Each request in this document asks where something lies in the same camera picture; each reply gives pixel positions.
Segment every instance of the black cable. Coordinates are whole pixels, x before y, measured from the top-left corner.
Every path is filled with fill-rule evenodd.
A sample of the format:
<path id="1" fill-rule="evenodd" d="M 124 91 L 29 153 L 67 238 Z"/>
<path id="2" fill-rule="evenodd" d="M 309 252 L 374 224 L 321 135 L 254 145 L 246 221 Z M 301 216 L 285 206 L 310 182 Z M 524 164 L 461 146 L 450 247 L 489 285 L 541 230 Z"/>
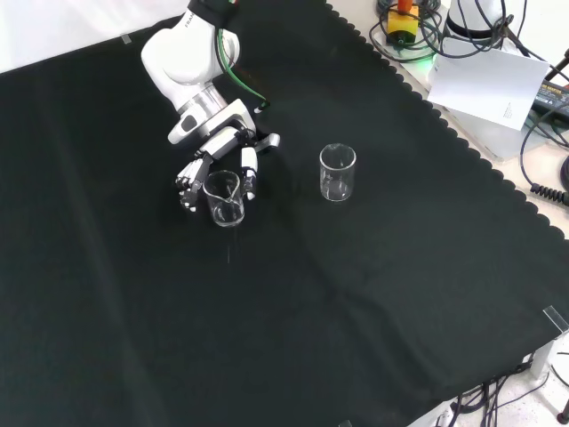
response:
<path id="1" fill-rule="evenodd" d="M 555 374 L 555 376 L 557 377 L 557 379 L 563 383 L 563 385 L 565 387 L 569 387 L 569 383 L 567 383 L 566 380 L 564 380 L 563 378 L 561 378 L 561 375 L 557 373 L 557 370 L 555 369 L 555 367 L 553 365 L 551 365 L 551 370 L 553 371 L 553 373 Z"/>
<path id="2" fill-rule="evenodd" d="M 498 381 L 496 383 L 496 390 L 493 393 L 493 395 L 495 395 L 494 402 L 490 405 L 490 414 L 488 416 L 488 423 L 487 423 L 488 427 L 490 427 L 492 425 L 493 413 L 495 413 L 494 427 L 498 424 L 498 396 L 500 395 L 501 388 L 504 386 L 504 384 L 506 383 L 508 378 L 509 378 L 509 376 L 506 376 L 504 378 L 504 381 L 501 382 L 501 384 L 500 384 L 500 381 Z"/>
<path id="3" fill-rule="evenodd" d="M 523 394 L 523 395 L 520 396 L 519 398 L 513 399 L 513 400 L 511 400 L 510 402 L 502 403 L 501 405 L 498 406 L 498 409 L 500 409 L 501 407 L 505 407 L 505 406 L 507 406 L 507 405 L 510 405 L 510 404 L 512 404 L 512 403 L 514 403 L 514 402 L 517 402 L 517 401 L 523 399 L 525 396 L 528 396 L 528 395 L 530 395 L 530 394 L 536 392 L 537 390 L 539 390 L 541 387 L 543 387 L 543 386 L 548 382 L 548 379 L 549 379 L 549 373 L 548 373 L 548 376 L 545 378 L 545 381 L 544 381 L 541 385 L 539 385 L 538 387 L 534 388 L 533 390 L 529 390 L 526 394 Z"/>
<path id="4" fill-rule="evenodd" d="M 524 14 L 522 15 L 522 23 L 519 24 L 519 30 L 517 31 L 517 37 L 519 38 L 519 35 L 522 34 L 522 28 L 524 27 L 525 24 L 525 14 L 527 13 L 527 0 L 524 0 Z"/>
<path id="5" fill-rule="evenodd" d="M 529 129 L 530 127 L 532 127 L 532 125 L 527 124 L 527 123 L 526 123 L 527 120 L 529 120 L 530 122 L 532 122 L 532 125 L 533 125 L 535 122 L 534 122 L 533 119 L 531 119 L 529 116 L 526 118 L 526 120 L 525 120 L 525 122 L 524 122 L 524 127 L 526 127 L 527 129 Z M 542 138 L 549 139 L 548 135 L 546 135 L 546 134 L 543 133 L 543 132 L 537 132 L 537 131 L 535 131 L 535 133 L 537 133 L 538 135 L 540 135 L 540 137 L 542 137 Z"/>
<path id="6" fill-rule="evenodd" d="M 450 54 L 444 52 L 443 40 L 445 37 L 455 38 L 458 40 L 462 40 L 462 39 L 459 37 L 456 37 L 456 36 L 445 36 L 443 34 L 443 32 L 440 30 L 440 27 L 441 27 L 442 21 L 443 21 L 442 16 L 440 15 L 440 13 L 437 12 L 438 7 L 440 6 L 440 0 L 428 0 L 428 1 L 423 2 L 423 4 L 420 4 L 419 5 L 419 16 L 413 15 L 409 12 L 397 11 L 397 13 L 399 13 L 401 15 L 409 16 L 409 17 L 412 17 L 413 19 L 417 20 L 419 22 L 419 27 L 421 27 L 421 34 L 422 34 L 423 38 L 418 42 L 407 43 L 407 44 L 406 43 L 399 43 L 396 39 L 394 39 L 387 32 L 387 30 L 383 26 L 383 22 L 389 16 L 389 13 L 397 7 L 397 5 L 392 4 L 390 6 L 387 6 L 384 2 L 382 2 L 382 0 L 378 0 L 377 9 L 378 9 L 378 13 L 379 13 L 380 17 L 379 17 L 379 22 L 377 24 L 375 24 L 370 29 L 370 32 L 369 32 L 370 40 L 373 44 L 373 47 L 375 47 L 375 49 L 377 49 L 386 58 L 393 60 L 395 62 L 400 62 L 400 63 L 408 63 L 408 62 L 415 62 L 418 60 L 430 59 L 437 53 L 442 55 L 442 56 L 445 56 L 446 58 L 462 59 L 462 58 L 469 58 L 469 57 L 474 56 L 480 52 L 488 52 L 495 45 L 497 45 L 500 41 L 503 42 L 503 34 L 501 33 L 502 32 L 501 30 L 504 27 L 505 21 L 506 21 L 506 5 L 504 3 L 504 0 L 501 0 L 502 18 L 500 20 L 497 20 L 496 23 L 494 25 L 492 25 L 492 23 L 490 23 L 488 18 L 485 16 L 484 11 L 482 10 L 482 7 L 480 6 L 478 0 L 475 0 L 475 1 L 477 2 L 477 7 L 478 7 L 479 11 L 482 13 L 483 18 L 485 19 L 485 21 L 490 26 L 490 29 L 492 30 L 492 37 L 490 38 L 489 42 L 475 41 L 473 39 L 471 33 L 470 33 L 470 30 L 469 30 L 467 24 L 466 24 L 466 19 L 464 18 L 464 12 L 462 10 L 461 3 L 459 2 L 459 7 L 461 9 L 461 15 L 463 18 L 462 22 L 463 22 L 464 27 L 467 31 L 467 35 L 469 36 L 469 41 L 472 43 L 472 45 L 476 49 L 475 52 L 464 54 L 464 55 L 450 55 Z M 428 22 L 427 21 L 428 18 L 431 18 L 435 25 L 432 25 L 430 22 Z M 377 42 L 375 42 L 375 40 L 373 39 L 373 31 L 377 27 L 381 28 L 381 31 L 383 32 L 383 34 L 386 37 L 386 40 L 390 41 L 393 44 L 396 44 L 397 48 L 399 50 L 419 51 L 419 50 L 424 50 L 426 47 L 428 47 L 432 52 L 425 54 L 425 55 L 422 55 L 422 56 L 419 56 L 419 57 L 415 57 L 415 58 L 408 58 L 408 59 L 407 58 L 396 58 L 392 54 L 390 54 L 390 52 L 386 51 L 382 46 L 377 44 Z M 427 46 L 418 47 L 418 45 L 422 44 L 422 43 L 426 44 Z"/>
<path id="7" fill-rule="evenodd" d="M 569 148 L 569 144 L 567 143 L 567 141 L 565 140 L 565 138 L 564 138 L 560 133 L 558 133 L 558 132 L 556 131 L 556 129 L 553 128 L 554 125 L 550 125 L 550 126 L 551 126 L 551 129 L 553 129 L 553 132 L 555 132 L 555 133 L 557 134 L 557 136 L 559 136 L 559 137 L 561 138 L 561 141 L 556 140 L 555 137 L 551 135 L 551 133 L 549 133 L 548 131 L 546 131 L 545 129 L 543 129 L 543 128 L 540 126 L 540 124 L 539 124 L 540 122 L 538 122 L 538 123 L 534 122 L 533 119 L 532 119 L 531 117 L 529 117 L 529 116 L 527 117 L 527 119 L 528 119 L 530 122 L 532 122 L 532 125 L 536 125 L 536 127 L 543 133 L 543 135 L 542 135 L 543 138 L 547 138 L 548 140 L 552 140 L 553 142 L 555 142 L 555 143 L 556 143 L 558 146 L 560 146 L 560 147 Z"/>
<path id="8" fill-rule="evenodd" d="M 508 34 L 509 34 L 509 39 L 514 42 L 514 44 L 516 45 L 516 47 L 522 52 L 523 50 L 526 50 L 528 53 L 530 53 L 533 57 L 537 58 L 538 60 L 542 60 L 543 62 L 547 62 L 546 60 L 544 60 L 540 55 L 538 55 L 535 52 L 530 51 L 527 47 L 525 47 L 525 45 L 520 42 L 519 38 L 516 37 L 516 35 L 514 35 L 514 33 L 511 30 L 508 30 Z M 563 74 L 559 69 L 557 69 L 556 67 L 552 66 L 551 64 L 549 64 L 549 67 L 554 70 L 556 73 L 558 73 L 562 78 L 564 78 L 567 82 L 569 82 L 569 77 L 566 76 L 565 74 Z"/>
<path id="9" fill-rule="evenodd" d="M 480 427 L 485 427 L 486 424 L 486 417 L 488 416 L 488 411 L 490 410 L 490 384 L 486 383 L 483 384 L 484 385 L 484 394 L 486 395 L 486 399 L 484 402 L 484 412 L 483 412 L 483 416 L 482 416 L 482 422 L 480 423 Z"/>
<path id="10" fill-rule="evenodd" d="M 561 132 L 559 132 L 559 129 L 557 129 L 557 126 L 555 126 L 555 124 L 553 124 L 553 123 L 550 126 L 551 126 L 551 129 L 553 129 L 553 132 L 555 132 L 555 134 L 563 142 L 563 143 L 558 142 L 557 145 L 561 145 L 563 147 L 569 148 L 569 142 L 567 142 L 567 140 L 565 139 L 563 134 L 561 134 Z"/>
<path id="11" fill-rule="evenodd" d="M 221 28 L 219 27 L 215 27 L 215 30 L 213 31 L 213 46 L 215 48 L 215 57 L 217 58 L 218 63 L 220 64 L 221 70 L 223 71 L 223 74 L 227 74 L 227 70 L 225 69 L 225 67 L 223 66 L 223 61 L 221 60 L 221 53 L 220 53 L 220 45 L 218 44 L 218 34 L 220 33 Z"/>
<path id="12" fill-rule="evenodd" d="M 470 404 L 471 404 L 472 402 L 474 402 L 477 398 L 479 398 L 480 396 L 482 396 L 482 393 L 484 393 L 484 391 L 479 391 L 478 394 L 477 394 L 474 398 L 472 398 L 471 400 L 469 400 L 469 401 L 467 402 L 467 404 L 464 405 L 462 408 L 467 407 L 468 405 L 470 405 Z"/>
<path id="13" fill-rule="evenodd" d="M 482 386 L 479 385 L 478 387 L 475 387 L 471 391 L 467 391 L 466 393 L 462 393 L 462 397 L 466 398 L 467 396 L 472 396 L 474 393 L 481 391 L 481 390 L 482 390 Z"/>
<path id="14" fill-rule="evenodd" d="M 475 2 L 477 3 L 477 7 L 478 10 L 481 12 L 485 22 L 489 25 L 489 27 L 491 28 L 491 30 L 493 31 L 493 35 L 490 39 L 490 42 L 488 42 L 487 44 L 482 44 L 482 43 L 477 43 L 478 45 L 490 45 L 490 46 L 494 46 L 496 43 L 498 43 L 498 39 L 503 38 L 504 35 L 501 34 L 501 30 L 505 27 L 505 15 L 506 15 L 506 5 L 504 3 L 504 0 L 501 0 L 501 7 L 502 7 L 502 19 L 497 20 L 496 23 L 494 25 L 492 25 L 490 23 L 490 21 L 488 20 L 488 18 L 485 16 L 484 11 L 482 11 L 482 7 L 480 6 L 480 3 L 478 2 L 478 0 L 475 0 Z M 424 26 L 424 19 L 419 19 L 419 26 L 421 27 L 421 32 L 423 34 L 423 38 L 425 38 L 425 26 Z M 447 36 L 449 38 L 456 38 L 461 40 L 458 37 L 454 37 L 454 36 Z M 466 53 L 464 55 L 449 55 L 448 53 L 444 53 L 443 52 L 443 36 L 440 37 L 441 39 L 441 49 L 437 49 L 427 38 L 425 38 L 425 43 L 433 50 L 433 52 L 438 53 L 441 56 L 444 56 L 446 58 L 450 58 L 450 59 L 455 59 L 455 60 L 459 60 L 459 59 L 463 59 L 463 58 L 470 58 L 472 56 L 475 56 L 479 53 L 481 53 L 481 51 L 479 51 L 478 49 L 475 52 L 471 52 L 471 53 Z"/>
<path id="15" fill-rule="evenodd" d="M 546 118 L 551 117 L 553 114 L 557 113 L 560 109 L 564 109 L 565 107 L 569 107 L 569 102 L 566 102 L 564 104 L 561 104 L 559 107 L 552 109 L 551 111 L 548 111 L 546 114 L 544 114 L 543 116 L 541 116 L 541 118 L 533 124 L 532 127 L 530 127 L 530 130 L 528 131 L 527 135 L 524 138 L 524 142 L 522 142 L 522 148 L 519 152 L 519 163 L 520 163 L 520 167 L 522 169 L 522 174 L 524 175 L 524 178 L 526 181 L 529 182 L 530 185 L 533 186 L 533 182 L 532 180 L 530 180 L 529 176 L 527 176 L 527 172 L 525 171 L 525 167 L 524 167 L 524 150 L 525 150 L 525 144 L 527 144 L 527 140 L 529 139 L 530 135 L 532 134 L 532 132 L 535 130 L 535 128 L 537 127 L 537 125 L 539 125 L 540 123 L 542 123 Z"/>
<path id="16" fill-rule="evenodd" d="M 397 44 L 397 46 L 399 47 L 400 50 L 410 50 L 410 51 L 419 51 L 419 50 L 424 50 L 425 47 L 415 47 L 418 44 L 421 44 L 424 42 L 424 37 L 425 34 L 423 34 L 423 39 L 421 39 L 418 42 L 414 42 L 414 43 L 399 43 L 396 39 L 394 39 L 392 37 L 392 35 L 390 35 L 387 30 L 385 29 L 385 27 L 383 26 L 383 22 L 385 21 L 385 19 L 389 16 L 389 12 L 396 8 L 397 5 L 396 4 L 392 4 L 390 7 L 384 9 L 381 11 L 380 13 L 380 20 L 377 24 L 375 24 L 372 28 L 370 28 L 370 32 L 369 32 L 369 37 L 370 40 L 372 41 L 373 47 L 375 47 L 375 49 L 377 49 L 383 56 L 385 56 L 386 58 L 393 60 L 395 62 L 399 62 L 399 63 L 409 63 L 409 62 L 416 62 L 417 60 L 426 60 L 426 59 L 430 59 L 433 56 L 435 56 L 434 52 L 429 52 L 426 55 L 422 55 L 422 56 L 418 56 L 415 58 L 395 58 L 393 55 L 391 55 L 389 52 L 387 52 L 382 46 L 380 46 L 379 44 L 377 44 L 377 42 L 375 41 L 375 39 L 373 38 L 373 31 L 377 28 L 380 27 L 381 31 L 383 32 L 383 34 L 386 37 L 386 40 L 391 41 L 394 44 Z M 409 16 L 412 17 L 415 20 L 420 20 L 420 18 L 416 15 L 413 15 L 412 13 L 409 12 L 400 12 L 397 11 L 398 14 L 400 15 L 404 15 L 404 16 Z M 433 35 L 435 35 L 436 37 L 438 37 L 438 28 L 440 27 L 440 25 L 442 24 L 443 21 L 443 17 L 441 16 L 440 13 L 433 11 L 434 14 L 430 14 L 431 19 L 435 22 L 436 27 L 432 26 L 430 23 L 427 23 L 427 27 L 430 29 L 430 33 L 426 35 L 426 37 L 432 37 Z M 437 23 L 437 20 L 435 19 L 435 16 L 439 17 L 439 22 Z"/>
<path id="17" fill-rule="evenodd" d="M 559 174 L 561 183 L 565 191 L 569 191 L 569 157 L 563 162 L 561 166 L 561 173 Z"/>
<path id="18" fill-rule="evenodd" d="M 479 52 L 488 52 L 490 49 L 492 49 L 492 45 L 488 44 L 488 49 L 485 50 L 485 48 L 483 47 L 482 49 L 479 49 L 477 44 L 475 43 L 474 39 L 472 38 L 472 35 L 470 33 L 470 29 L 468 27 L 468 25 L 466 24 L 466 17 L 464 16 L 464 11 L 462 10 L 462 4 L 461 4 L 461 0 L 458 0 L 458 5 L 459 5 L 459 12 L 461 13 L 461 17 L 462 17 L 462 25 L 464 26 L 464 29 L 466 30 L 466 34 L 469 37 L 469 41 L 472 43 L 472 45 L 475 47 L 475 49 Z"/>
<path id="19" fill-rule="evenodd" d="M 459 394 L 458 402 L 456 403 L 456 411 L 454 411 L 453 419 L 451 420 L 451 423 L 448 424 L 448 427 L 454 427 L 454 425 L 456 424 L 456 420 L 461 414 L 461 404 L 462 404 L 462 395 Z"/>

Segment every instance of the white paper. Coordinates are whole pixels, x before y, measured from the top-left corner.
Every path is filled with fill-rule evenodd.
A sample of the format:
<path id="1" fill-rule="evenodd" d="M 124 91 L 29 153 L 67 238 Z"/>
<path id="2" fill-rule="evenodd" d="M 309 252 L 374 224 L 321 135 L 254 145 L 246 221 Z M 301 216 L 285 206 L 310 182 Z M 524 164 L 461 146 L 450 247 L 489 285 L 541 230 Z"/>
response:
<path id="1" fill-rule="evenodd" d="M 472 52 L 472 44 L 446 38 L 444 50 L 461 55 Z M 435 67 L 430 102 L 519 131 L 549 66 L 492 49 L 459 60 L 438 55 Z"/>

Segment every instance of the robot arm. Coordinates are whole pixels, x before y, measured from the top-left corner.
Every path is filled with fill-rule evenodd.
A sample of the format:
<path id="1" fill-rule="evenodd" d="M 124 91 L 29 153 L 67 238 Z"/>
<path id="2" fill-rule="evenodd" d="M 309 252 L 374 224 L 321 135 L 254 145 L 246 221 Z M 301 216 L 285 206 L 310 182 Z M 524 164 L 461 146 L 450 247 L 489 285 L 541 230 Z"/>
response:
<path id="1" fill-rule="evenodd" d="M 271 134 L 257 141 L 255 124 L 240 101 L 228 105 L 212 84 L 223 70 L 217 60 L 217 30 L 224 28 L 235 13 L 236 2 L 229 0 L 191 0 L 180 22 L 171 29 L 158 31 L 142 49 L 142 62 L 160 92 L 180 114 L 168 140 L 177 144 L 192 133 L 207 139 L 196 152 L 195 160 L 176 179 L 180 202 L 196 211 L 199 190 L 215 160 L 237 146 L 242 147 L 241 166 L 244 195 L 255 198 L 257 153 L 277 147 L 280 137 Z M 233 64 L 239 56 L 239 41 L 223 30 L 223 52 Z"/>

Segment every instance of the black tablecloth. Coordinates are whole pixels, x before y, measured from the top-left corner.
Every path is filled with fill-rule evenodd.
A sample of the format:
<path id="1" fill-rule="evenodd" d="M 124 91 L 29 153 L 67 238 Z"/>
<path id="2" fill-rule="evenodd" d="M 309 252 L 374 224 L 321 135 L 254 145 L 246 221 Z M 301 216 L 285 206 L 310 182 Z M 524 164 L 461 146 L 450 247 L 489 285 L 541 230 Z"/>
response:
<path id="1" fill-rule="evenodd" d="M 322 1 L 232 28 L 282 135 L 236 230 L 179 207 L 196 146 L 166 140 L 153 30 L 0 76 L 0 424 L 405 426 L 569 314 L 561 232 Z M 358 156 L 341 205 L 331 142 Z"/>

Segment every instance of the wire bundle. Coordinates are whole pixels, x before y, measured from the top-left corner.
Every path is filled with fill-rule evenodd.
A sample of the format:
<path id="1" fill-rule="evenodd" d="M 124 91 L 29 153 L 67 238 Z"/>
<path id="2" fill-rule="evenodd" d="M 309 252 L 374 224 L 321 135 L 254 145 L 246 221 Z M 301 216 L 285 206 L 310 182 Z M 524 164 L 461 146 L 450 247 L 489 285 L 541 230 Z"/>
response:
<path id="1" fill-rule="evenodd" d="M 526 394 L 520 396 L 519 398 L 513 399 L 501 405 L 499 404 L 498 397 L 500 396 L 500 392 L 504 387 L 506 381 L 512 375 L 518 375 L 528 370 L 532 366 L 532 363 L 533 363 L 533 356 L 530 357 L 529 361 L 518 365 L 515 369 L 511 370 L 510 372 L 496 376 L 492 378 L 490 381 L 487 381 L 482 385 L 476 387 L 475 389 L 461 394 L 458 397 L 458 402 L 451 404 L 451 409 L 453 410 L 454 415 L 453 419 L 451 420 L 451 423 L 449 424 L 449 427 L 454 427 L 459 415 L 473 414 L 481 409 L 483 413 L 482 413 L 482 422 L 480 423 L 480 427 L 491 427 L 491 426 L 497 427 L 498 409 L 500 409 L 501 407 L 505 407 L 506 405 L 509 405 L 511 403 L 517 402 L 518 400 L 524 398 L 528 394 L 531 394 L 539 390 L 547 383 L 549 379 L 549 374 L 546 377 L 545 381 L 535 389 L 528 391 Z M 466 400 L 466 398 L 472 395 L 474 395 L 472 399 L 470 399 L 465 404 L 462 403 L 462 401 Z"/>
<path id="2" fill-rule="evenodd" d="M 524 138 L 524 142 L 522 142 L 522 148 L 520 149 L 519 152 L 519 164 L 520 164 L 520 168 L 522 169 L 522 174 L 525 178 L 525 180 L 533 186 L 533 181 L 530 180 L 529 176 L 527 175 L 527 172 L 525 171 L 525 166 L 524 166 L 524 151 L 525 151 L 525 145 L 527 144 L 530 135 L 532 134 L 532 132 L 535 131 L 535 129 L 540 129 L 540 131 L 542 131 L 544 133 L 544 135 L 551 139 L 553 142 L 555 142 L 559 147 L 565 148 L 565 149 L 569 149 L 569 143 L 567 143 L 567 140 L 563 137 L 563 135 L 561 134 L 561 132 L 558 131 L 558 129 L 552 125 L 551 128 L 553 129 L 553 132 L 556 133 L 557 137 L 559 137 L 559 139 L 561 141 L 558 141 L 556 138 L 554 138 L 553 136 L 551 136 L 551 134 L 549 134 L 548 132 L 546 132 L 541 126 L 540 124 L 543 123 L 546 119 L 548 119 L 549 117 L 551 117 L 552 115 L 554 115 L 555 113 L 557 113 L 560 109 L 564 109 L 566 107 L 569 107 L 569 102 L 566 102 L 565 104 L 561 104 L 559 107 L 557 107 L 556 109 L 552 109 L 550 112 L 548 112 L 547 114 L 544 114 L 539 120 L 537 120 L 536 122 L 534 122 L 530 117 L 530 121 L 532 121 L 533 125 L 530 127 L 530 130 L 528 131 L 527 135 Z"/>
<path id="3" fill-rule="evenodd" d="M 482 9 L 482 6 L 480 5 L 479 1 L 475 0 L 478 11 L 480 12 L 481 16 L 483 17 L 488 28 L 492 31 L 492 33 L 491 33 L 492 36 L 490 37 L 490 39 L 484 40 L 484 41 L 477 41 L 474 39 L 474 37 L 472 36 L 470 29 L 466 23 L 466 17 L 464 16 L 464 11 L 462 10 L 461 0 L 457 0 L 457 1 L 458 1 L 459 10 L 461 12 L 462 25 L 463 25 L 463 27 L 464 27 L 467 35 L 468 35 L 469 41 L 475 47 L 474 52 L 463 54 L 463 55 L 451 55 L 451 54 L 444 52 L 443 40 L 446 37 L 456 38 L 459 40 L 462 40 L 462 38 L 459 38 L 456 36 L 445 35 L 441 31 L 441 26 L 443 25 L 443 17 L 438 12 L 438 9 L 439 9 L 440 4 L 441 4 L 440 0 L 425 0 L 421 4 L 414 4 L 414 5 L 419 7 L 419 16 L 413 15 L 412 13 L 409 13 L 409 12 L 400 12 L 397 10 L 396 4 L 386 5 L 382 2 L 382 0 L 379 0 L 378 12 L 380 15 L 380 19 L 379 19 L 379 22 L 377 24 L 375 24 L 370 29 L 370 33 L 369 33 L 370 40 L 372 41 L 373 46 L 379 52 L 381 52 L 381 54 L 383 54 L 385 57 L 387 57 L 390 60 L 394 60 L 394 61 L 400 62 L 400 63 L 415 62 L 417 60 L 424 60 L 427 58 L 432 58 L 435 54 L 439 54 L 441 56 L 444 56 L 446 58 L 451 58 L 451 59 L 469 58 L 469 57 L 477 55 L 481 52 L 488 52 L 493 47 L 496 47 L 497 45 L 502 43 L 503 39 L 505 38 L 504 28 L 508 25 L 508 21 L 509 21 L 507 19 L 507 16 L 506 16 L 505 0 L 501 0 L 501 18 L 498 19 L 496 22 L 494 22 L 494 24 L 492 24 L 488 20 L 488 18 L 486 17 L 484 10 Z M 384 22 L 387 19 L 387 17 L 389 16 L 389 13 L 392 11 L 395 11 L 401 15 L 404 15 L 404 16 L 412 17 L 413 19 L 417 20 L 419 22 L 419 28 L 421 29 L 422 39 L 420 41 L 414 42 L 414 43 L 400 43 L 399 41 L 394 39 L 390 34 L 388 34 L 387 30 L 385 29 Z M 395 49 L 397 51 L 403 51 L 403 50 L 420 51 L 420 50 L 424 50 L 424 49 L 426 49 L 426 47 L 428 47 L 430 49 L 430 52 L 425 54 L 425 55 L 418 56 L 415 58 L 409 58 L 409 59 L 407 59 L 407 58 L 395 58 L 395 57 L 393 57 L 393 55 L 389 54 L 389 52 L 387 52 L 383 47 L 381 47 L 373 39 L 373 31 L 377 27 L 381 28 L 383 34 L 386 37 L 386 40 L 388 40 L 389 42 L 394 44 Z"/>

